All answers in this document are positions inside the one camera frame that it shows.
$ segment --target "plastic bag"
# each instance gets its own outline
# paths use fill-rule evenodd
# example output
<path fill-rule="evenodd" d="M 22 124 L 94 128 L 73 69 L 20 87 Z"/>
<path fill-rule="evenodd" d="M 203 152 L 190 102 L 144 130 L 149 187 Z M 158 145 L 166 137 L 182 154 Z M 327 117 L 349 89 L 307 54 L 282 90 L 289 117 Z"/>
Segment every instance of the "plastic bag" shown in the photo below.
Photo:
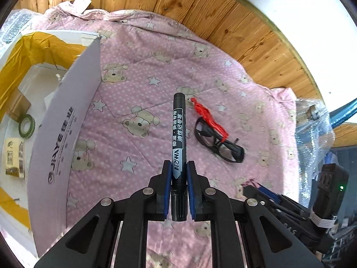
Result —
<path fill-rule="evenodd" d="M 308 207 L 311 182 L 335 139 L 329 112 L 321 100 L 297 99 L 295 138 L 299 155 L 299 203 Z"/>
<path fill-rule="evenodd" d="M 12 10 L 0 29 L 0 56 L 18 34 L 31 26 L 31 19 L 40 13 L 31 10 Z"/>

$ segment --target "tape roll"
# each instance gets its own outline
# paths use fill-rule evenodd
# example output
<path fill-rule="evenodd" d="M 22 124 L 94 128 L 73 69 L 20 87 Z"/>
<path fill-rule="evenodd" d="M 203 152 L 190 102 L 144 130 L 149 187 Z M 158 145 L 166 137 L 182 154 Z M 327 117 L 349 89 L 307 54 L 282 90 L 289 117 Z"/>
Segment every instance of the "tape roll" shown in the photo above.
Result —
<path fill-rule="evenodd" d="M 35 119 L 26 114 L 19 123 L 19 133 L 22 138 L 28 139 L 35 131 Z"/>

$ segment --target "black sunglasses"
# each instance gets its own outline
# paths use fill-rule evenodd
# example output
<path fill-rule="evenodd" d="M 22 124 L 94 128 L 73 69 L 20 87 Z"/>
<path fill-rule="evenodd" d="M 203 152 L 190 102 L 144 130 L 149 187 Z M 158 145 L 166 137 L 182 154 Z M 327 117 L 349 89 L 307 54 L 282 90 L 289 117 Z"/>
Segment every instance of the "black sunglasses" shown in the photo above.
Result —
<path fill-rule="evenodd" d="M 221 142 L 222 136 L 218 134 L 207 122 L 199 117 L 195 125 L 195 137 L 199 143 L 207 147 L 214 154 L 231 163 L 241 163 L 244 159 L 244 149 L 228 140 Z"/>

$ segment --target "metal screw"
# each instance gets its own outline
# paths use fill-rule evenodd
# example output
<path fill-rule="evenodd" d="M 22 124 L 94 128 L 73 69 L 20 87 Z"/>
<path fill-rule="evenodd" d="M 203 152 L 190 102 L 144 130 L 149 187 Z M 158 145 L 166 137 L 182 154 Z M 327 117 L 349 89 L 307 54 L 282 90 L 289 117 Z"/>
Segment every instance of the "metal screw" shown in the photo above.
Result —
<path fill-rule="evenodd" d="M 255 198 L 249 198 L 247 199 L 247 204 L 251 207 L 254 207 L 258 204 L 258 201 Z"/>
<path fill-rule="evenodd" d="M 213 195 L 216 193 L 216 190 L 212 187 L 206 188 L 205 192 L 209 195 Z"/>
<path fill-rule="evenodd" d="M 154 190 L 151 187 L 146 187 L 142 190 L 142 192 L 146 195 L 153 194 Z"/>
<path fill-rule="evenodd" d="M 110 204 L 111 204 L 111 199 L 110 199 L 110 198 L 103 198 L 103 199 L 100 201 L 100 204 L 106 207 L 107 205 L 110 205 Z"/>

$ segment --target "small brown box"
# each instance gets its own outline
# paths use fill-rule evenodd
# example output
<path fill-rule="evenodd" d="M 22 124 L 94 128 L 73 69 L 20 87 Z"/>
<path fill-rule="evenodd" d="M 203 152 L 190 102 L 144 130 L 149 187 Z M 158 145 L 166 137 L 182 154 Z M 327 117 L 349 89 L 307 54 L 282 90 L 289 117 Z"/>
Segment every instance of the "small brown box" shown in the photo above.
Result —
<path fill-rule="evenodd" d="M 5 105 L 8 116 L 14 121 L 20 123 L 21 118 L 27 113 L 31 103 L 18 88 L 15 88 Z"/>

